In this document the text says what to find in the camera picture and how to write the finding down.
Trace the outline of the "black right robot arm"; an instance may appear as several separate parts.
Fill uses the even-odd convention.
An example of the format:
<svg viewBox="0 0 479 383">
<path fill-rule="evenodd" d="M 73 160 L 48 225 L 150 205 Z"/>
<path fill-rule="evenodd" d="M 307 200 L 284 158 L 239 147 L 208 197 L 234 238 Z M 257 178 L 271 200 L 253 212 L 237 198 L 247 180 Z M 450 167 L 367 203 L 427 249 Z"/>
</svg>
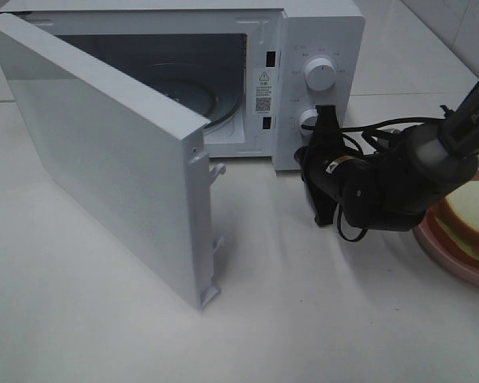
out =
<svg viewBox="0 0 479 383">
<path fill-rule="evenodd" d="M 374 153 L 347 142 L 333 105 L 319 105 L 295 152 L 315 209 L 315 222 L 369 230 L 408 231 L 438 200 L 470 181 L 479 166 L 479 80 L 443 118 L 407 117 L 357 127 Z"/>
</svg>

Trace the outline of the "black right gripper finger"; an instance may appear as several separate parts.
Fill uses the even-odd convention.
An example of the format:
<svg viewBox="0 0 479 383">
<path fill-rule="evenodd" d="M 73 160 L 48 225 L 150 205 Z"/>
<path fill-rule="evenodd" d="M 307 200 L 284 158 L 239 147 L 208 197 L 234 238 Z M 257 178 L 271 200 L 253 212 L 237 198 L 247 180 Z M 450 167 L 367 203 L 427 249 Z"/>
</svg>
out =
<svg viewBox="0 0 479 383">
<path fill-rule="evenodd" d="M 316 122 L 313 137 L 318 141 L 337 140 L 339 124 L 334 105 L 317 105 Z"/>
<path fill-rule="evenodd" d="M 307 184 L 308 194 L 315 211 L 315 223 L 318 226 L 328 226 L 334 222 L 337 203 L 314 184 Z"/>
</svg>

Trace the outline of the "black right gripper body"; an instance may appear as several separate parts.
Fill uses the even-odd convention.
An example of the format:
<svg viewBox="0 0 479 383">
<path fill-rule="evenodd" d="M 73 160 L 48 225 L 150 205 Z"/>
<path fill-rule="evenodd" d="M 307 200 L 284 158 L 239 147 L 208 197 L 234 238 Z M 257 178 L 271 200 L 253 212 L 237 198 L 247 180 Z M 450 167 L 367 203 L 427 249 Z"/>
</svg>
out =
<svg viewBox="0 0 479 383">
<path fill-rule="evenodd" d="M 383 154 L 362 154 L 344 136 L 314 140 L 295 152 L 314 207 L 380 207 L 379 164 Z"/>
</svg>

